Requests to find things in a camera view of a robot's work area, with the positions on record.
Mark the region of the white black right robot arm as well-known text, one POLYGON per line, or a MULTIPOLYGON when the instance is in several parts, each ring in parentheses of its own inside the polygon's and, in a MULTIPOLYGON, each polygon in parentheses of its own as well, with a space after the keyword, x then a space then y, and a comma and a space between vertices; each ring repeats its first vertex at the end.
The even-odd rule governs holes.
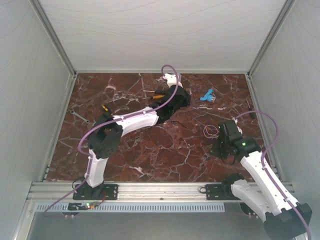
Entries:
POLYGON ((260 189, 256 191, 241 174, 234 173, 223 180, 222 195, 243 201, 261 219, 270 239, 292 240, 301 235, 310 239, 311 207, 307 203, 301 204, 287 190, 266 161, 256 140, 244 137, 234 120, 220 123, 218 130, 211 153, 222 160, 233 156, 260 189))

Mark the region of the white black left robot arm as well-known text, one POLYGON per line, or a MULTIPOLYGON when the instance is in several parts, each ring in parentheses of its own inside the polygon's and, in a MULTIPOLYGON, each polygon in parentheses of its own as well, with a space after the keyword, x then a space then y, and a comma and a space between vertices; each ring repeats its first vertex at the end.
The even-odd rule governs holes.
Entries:
POLYGON ((103 113, 88 135, 89 163, 84 175, 85 193, 91 199, 103 193, 102 183, 107 161, 118 149, 120 140, 126 134, 169 120, 180 108, 189 106, 190 94, 181 86, 173 85, 165 91, 164 97, 149 106, 122 116, 103 113))

